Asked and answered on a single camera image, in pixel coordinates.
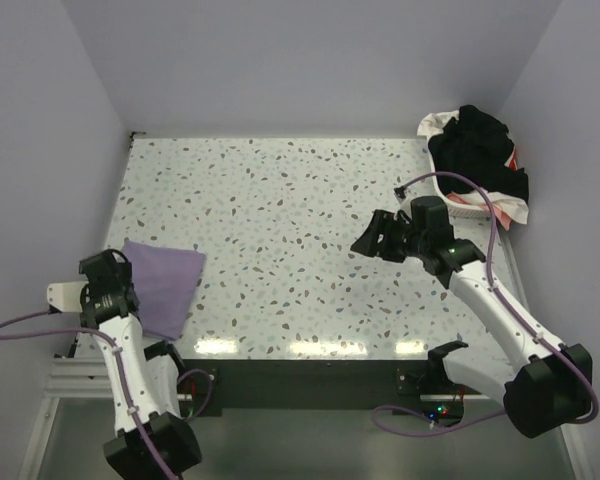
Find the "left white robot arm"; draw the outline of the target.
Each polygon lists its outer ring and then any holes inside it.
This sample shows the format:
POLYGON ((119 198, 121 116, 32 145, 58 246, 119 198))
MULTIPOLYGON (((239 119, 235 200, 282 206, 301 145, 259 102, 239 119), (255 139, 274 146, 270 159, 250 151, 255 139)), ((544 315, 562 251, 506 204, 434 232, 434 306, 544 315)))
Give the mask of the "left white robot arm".
POLYGON ((105 459, 123 479, 180 479, 202 460, 178 409, 187 368, 172 345, 160 342, 151 352, 161 360, 151 371, 132 265, 121 251, 81 260, 79 273, 86 278, 79 294, 81 327, 103 355, 114 401, 115 437, 103 445, 105 459))

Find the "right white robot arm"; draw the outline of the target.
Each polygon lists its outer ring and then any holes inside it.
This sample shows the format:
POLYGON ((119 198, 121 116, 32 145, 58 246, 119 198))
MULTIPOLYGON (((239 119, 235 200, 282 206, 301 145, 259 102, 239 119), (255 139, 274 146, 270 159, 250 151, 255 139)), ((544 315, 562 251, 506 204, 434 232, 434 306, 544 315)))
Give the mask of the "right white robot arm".
POLYGON ((413 257, 482 322, 508 359, 498 378, 454 340, 427 354, 422 385, 439 393, 466 386, 502 405, 513 426, 535 438, 563 424, 585 423, 599 410, 593 360, 580 344, 566 345, 537 321, 496 279, 489 253, 456 237, 446 204, 424 196, 392 213, 377 210, 354 253, 402 263, 413 257))

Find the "purple t shirt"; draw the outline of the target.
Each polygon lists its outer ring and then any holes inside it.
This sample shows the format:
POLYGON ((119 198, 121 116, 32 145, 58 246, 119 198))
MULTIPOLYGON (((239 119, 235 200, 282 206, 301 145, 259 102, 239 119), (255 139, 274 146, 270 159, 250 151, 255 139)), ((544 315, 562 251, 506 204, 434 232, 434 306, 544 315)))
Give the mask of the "purple t shirt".
POLYGON ((139 320, 146 336, 178 340, 204 269, 206 256, 194 250, 126 241, 122 253, 132 266, 139 320))

